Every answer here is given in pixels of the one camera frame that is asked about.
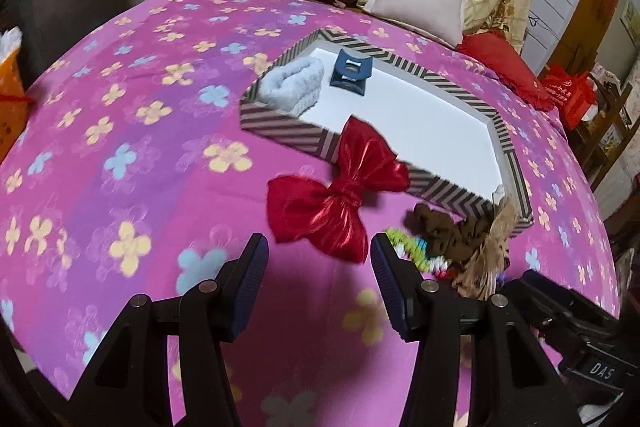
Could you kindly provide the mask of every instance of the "red bow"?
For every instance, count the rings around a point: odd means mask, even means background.
[[[267,219],[278,243],[306,237],[331,257],[364,263],[367,233],[358,209],[364,190],[402,192],[409,171],[368,123],[351,116],[338,146],[340,174],[329,185],[303,176],[269,181]]]

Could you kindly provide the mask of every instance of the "wooden cabinet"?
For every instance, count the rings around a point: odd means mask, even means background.
[[[618,1],[580,0],[547,68],[560,64],[569,74],[591,71]],[[541,77],[546,75],[546,71],[545,68]]]

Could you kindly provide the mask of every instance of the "metal screw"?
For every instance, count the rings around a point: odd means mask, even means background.
[[[202,281],[198,286],[198,290],[202,293],[211,293],[218,289],[218,283],[215,281]]]
[[[494,295],[491,295],[491,302],[494,306],[498,306],[498,308],[504,308],[507,304],[509,304],[509,299],[504,295],[496,293]]]
[[[420,283],[420,288],[422,288],[427,293],[436,293],[438,289],[440,289],[440,285],[431,279],[425,279]]]
[[[130,299],[129,304],[131,304],[134,308],[140,308],[146,304],[146,295],[139,293],[138,295],[133,295]]]

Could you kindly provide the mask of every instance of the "white pillow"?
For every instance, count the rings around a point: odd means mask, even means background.
[[[469,0],[368,0],[363,11],[455,48]]]

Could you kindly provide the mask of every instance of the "orange bag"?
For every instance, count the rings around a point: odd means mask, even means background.
[[[0,63],[0,163],[27,125],[31,99],[24,95],[16,57],[20,48]]]
[[[562,66],[554,64],[542,80],[542,85],[560,112],[562,125],[569,131],[575,129],[591,105],[596,103],[596,95],[588,78],[589,71],[571,76]]]

